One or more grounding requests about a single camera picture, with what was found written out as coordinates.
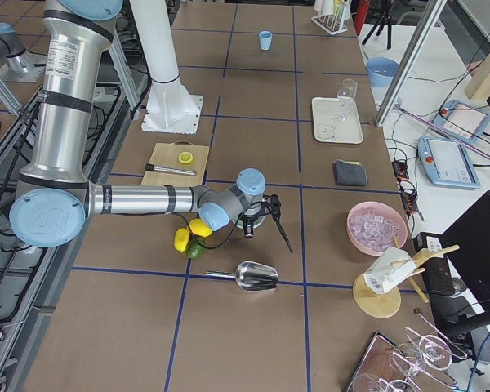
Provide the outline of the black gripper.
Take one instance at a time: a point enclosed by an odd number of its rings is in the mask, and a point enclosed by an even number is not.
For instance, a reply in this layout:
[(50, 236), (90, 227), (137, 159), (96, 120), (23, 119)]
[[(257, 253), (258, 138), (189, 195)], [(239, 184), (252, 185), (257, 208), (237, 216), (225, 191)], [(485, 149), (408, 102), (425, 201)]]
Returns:
[(290, 239), (280, 222), (280, 200), (278, 195), (265, 195), (262, 199), (262, 209), (265, 216), (270, 215), (272, 217), (283, 241), (287, 245), (289, 252), (293, 252), (293, 247), (291, 245)]

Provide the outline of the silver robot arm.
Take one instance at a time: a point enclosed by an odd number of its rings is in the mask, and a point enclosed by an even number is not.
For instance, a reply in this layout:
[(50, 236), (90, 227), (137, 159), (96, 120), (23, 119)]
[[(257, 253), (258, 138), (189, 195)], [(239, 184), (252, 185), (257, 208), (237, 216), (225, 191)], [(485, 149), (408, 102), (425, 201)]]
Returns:
[(25, 48), (13, 27), (0, 22), (0, 78), (5, 82), (37, 82), (44, 74), (46, 56)]
[(266, 216), (279, 221), (281, 203), (265, 193), (265, 178), (242, 170), (221, 192), (194, 187), (95, 184), (82, 171), (102, 53), (114, 43), (120, 1), (49, 1), (43, 21), (51, 41), (38, 133), (30, 163), (20, 170), (9, 221), (35, 247), (74, 239), (92, 215), (176, 215), (195, 212), (212, 230), (241, 224), (246, 237)]

